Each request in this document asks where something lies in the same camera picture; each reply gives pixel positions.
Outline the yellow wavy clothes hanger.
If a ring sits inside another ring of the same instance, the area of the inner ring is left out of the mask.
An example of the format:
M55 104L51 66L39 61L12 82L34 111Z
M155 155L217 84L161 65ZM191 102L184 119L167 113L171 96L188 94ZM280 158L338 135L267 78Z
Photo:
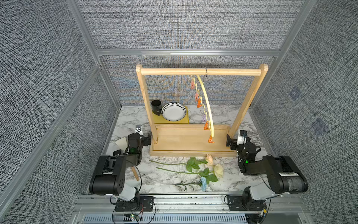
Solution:
M195 92L199 93L199 99L201 100L202 103L202 110L203 110L203 114L207 114L207 118L208 118L208 122L209 122L209 131L210 131L210 135L212 135L214 137L214 124L213 124L213 117L212 117L212 111L211 111L211 106L209 103L209 99L208 99L208 94L207 91L205 89L205 85L204 85L204 80L201 79L201 77L199 75L197 75L196 77L194 75L191 76L191 81L194 80L195 81Z

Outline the cream rose with stem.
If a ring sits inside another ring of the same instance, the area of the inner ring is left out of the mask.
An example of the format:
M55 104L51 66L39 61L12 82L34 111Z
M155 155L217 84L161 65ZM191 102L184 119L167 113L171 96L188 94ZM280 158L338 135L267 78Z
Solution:
M171 173L176 173L176 174L198 175L200 177L205 177L207 183L218 182L219 178L223 178L223 175L224 175L223 167L220 164L217 164L213 168L213 170L210 170L209 168L205 168L204 170L199 170L199 171L195 171L195 172L188 172L188 171L181 172L181 171L169 170L169 169L164 169L164 168L159 168L159 167L157 167L156 169L171 172Z

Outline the blue flower with stem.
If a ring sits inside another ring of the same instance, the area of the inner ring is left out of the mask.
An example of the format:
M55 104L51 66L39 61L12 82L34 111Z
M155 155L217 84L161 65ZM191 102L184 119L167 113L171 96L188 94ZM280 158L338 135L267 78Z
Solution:
M189 181L181 180L178 183L162 183L162 184L152 184L152 186L173 186L179 189L179 191L188 191L191 189L192 191L201 190L205 192L208 188L207 179L205 177L201 177L200 179L192 179Z

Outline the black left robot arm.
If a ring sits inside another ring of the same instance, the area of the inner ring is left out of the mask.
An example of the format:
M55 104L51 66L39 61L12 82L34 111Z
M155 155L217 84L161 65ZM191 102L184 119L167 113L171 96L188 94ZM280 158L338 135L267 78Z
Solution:
M125 183L127 168L139 171L142 161L142 149L152 143L151 135L147 137L139 133L128 135L128 147L124 152L114 155L100 156L89 183L89 192L93 195L112 195L124 202L138 203L140 188L131 187Z

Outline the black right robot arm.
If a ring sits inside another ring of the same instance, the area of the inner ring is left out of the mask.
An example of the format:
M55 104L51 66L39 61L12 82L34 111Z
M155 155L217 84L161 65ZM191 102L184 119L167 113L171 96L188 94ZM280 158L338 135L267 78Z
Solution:
M244 175L266 175L262 183L246 187L241 196L227 196L231 211L256 211L267 208L266 200L284 193L296 194L308 190L308 183L289 156L263 156L256 161L261 148L251 142L247 132L241 130L237 140L227 135L226 146L238 154L238 166Z

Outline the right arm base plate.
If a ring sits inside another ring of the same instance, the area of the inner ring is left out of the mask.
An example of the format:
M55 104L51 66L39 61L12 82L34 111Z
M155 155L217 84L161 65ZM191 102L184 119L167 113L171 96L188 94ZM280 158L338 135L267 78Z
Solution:
M266 208L264 201L256 201L243 196L227 196L226 203L230 211L262 211Z

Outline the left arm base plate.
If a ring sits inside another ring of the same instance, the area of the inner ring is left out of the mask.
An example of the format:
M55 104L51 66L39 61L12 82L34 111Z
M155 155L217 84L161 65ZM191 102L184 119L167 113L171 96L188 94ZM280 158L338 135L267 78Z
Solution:
M139 198L135 198L133 201L118 200L115 204L115 211L116 212L153 211L153 207L154 207L154 197L140 196Z

